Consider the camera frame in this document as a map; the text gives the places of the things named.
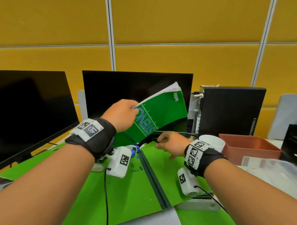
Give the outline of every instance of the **blue plastic part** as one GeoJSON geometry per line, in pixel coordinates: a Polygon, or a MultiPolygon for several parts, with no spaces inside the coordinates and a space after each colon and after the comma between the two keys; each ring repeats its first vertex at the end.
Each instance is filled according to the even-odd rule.
{"type": "Polygon", "coordinates": [[[137,145],[131,145],[131,146],[134,146],[137,149],[136,152],[140,152],[140,148],[137,145]]]}
{"type": "Polygon", "coordinates": [[[131,150],[131,152],[132,152],[131,158],[133,158],[135,156],[135,151],[131,150]]]}

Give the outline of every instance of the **hand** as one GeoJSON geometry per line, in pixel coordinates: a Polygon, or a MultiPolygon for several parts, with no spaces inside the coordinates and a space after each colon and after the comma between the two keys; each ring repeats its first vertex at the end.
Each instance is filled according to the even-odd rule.
{"type": "Polygon", "coordinates": [[[174,160],[178,156],[183,156],[185,148],[192,142],[186,137],[174,132],[174,131],[165,131],[157,139],[159,142],[155,145],[157,149],[163,149],[164,152],[169,152],[171,156],[170,160],[174,160]]]}
{"type": "Polygon", "coordinates": [[[116,132],[125,131],[134,123],[139,109],[131,109],[137,104],[137,101],[122,99],[113,104],[101,118],[110,122],[115,127],[116,132]]]}

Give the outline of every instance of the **wall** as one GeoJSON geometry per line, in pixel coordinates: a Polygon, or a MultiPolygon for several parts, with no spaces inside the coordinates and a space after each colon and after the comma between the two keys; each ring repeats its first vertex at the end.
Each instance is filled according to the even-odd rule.
{"type": "Polygon", "coordinates": [[[280,95],[297,93],[296,10],[294,0],[12,0],[0,8],[0,70],[65,71],[78,113],[82,70],[194,73],[193,91],[264,87],[255,135],[266,137],[280,95]]]}

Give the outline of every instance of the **brown tray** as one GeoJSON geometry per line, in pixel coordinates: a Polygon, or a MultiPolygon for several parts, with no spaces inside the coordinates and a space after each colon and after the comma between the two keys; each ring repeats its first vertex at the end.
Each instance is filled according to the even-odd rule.
{"type": "Polygon", "coordinates": [[[219,134],[226,143],[222,153],[230,162],[240,166],[244,156],[263,159],[278,159],[281,150],[261,137],[219,134]]]}

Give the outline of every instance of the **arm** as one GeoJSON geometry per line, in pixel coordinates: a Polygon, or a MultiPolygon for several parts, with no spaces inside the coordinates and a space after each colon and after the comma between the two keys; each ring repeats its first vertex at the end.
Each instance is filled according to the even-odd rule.
{"type": "MultiPolygon", "coordinates": [[[[185,156],[190,140],[166,131],[156,148],[185,156]]],[[[236,224],[296,224],[297,200],[274,186],[233,165],[226,159],[210,163],[204,177],[236,224]]]]}
{"type": "MultiPolygon", "coordinates": [[[[121,100],[102,116],[117,132],[128,129],[138,110],[132,100],[121,100]]],[[[0,192],[3,224],[61,224],[95,163],[80,145],[66,144],[0,192]]]]}

